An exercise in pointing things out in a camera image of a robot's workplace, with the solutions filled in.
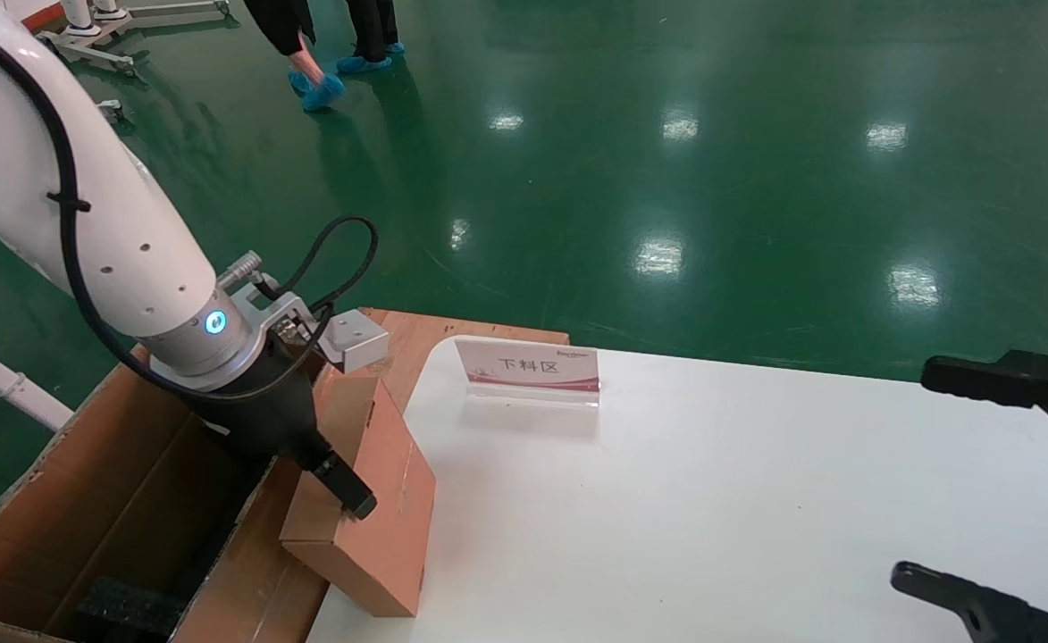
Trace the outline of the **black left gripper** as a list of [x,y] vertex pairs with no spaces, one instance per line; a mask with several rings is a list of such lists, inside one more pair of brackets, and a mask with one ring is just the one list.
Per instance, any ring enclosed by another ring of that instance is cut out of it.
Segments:
[[[293,363],[292,346],[266,340],[249,369],[218,394],[261,389]],[[303,471],[311,472],[353,520],[363,522],[376,509],[378,501],[373,490],[344,457],[331,451],[331,445],[318,430],[313,382],[304,367],[298,367],[277,386],[253,399],[232,404],[188,399],[185,404],[238,447],[258,454],[287,457]]]

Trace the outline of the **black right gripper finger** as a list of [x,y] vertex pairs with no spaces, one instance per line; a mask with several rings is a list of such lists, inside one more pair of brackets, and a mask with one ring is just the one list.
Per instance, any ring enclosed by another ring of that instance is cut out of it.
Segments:
[[933,355],[921,371],[921,387],[1048,414],[1048,355],[1011,350],[994,363]]
[[893,566],[890,582],[957,615],[973,642],[1048,642],[1048,612],[1018,596],[908,561]]

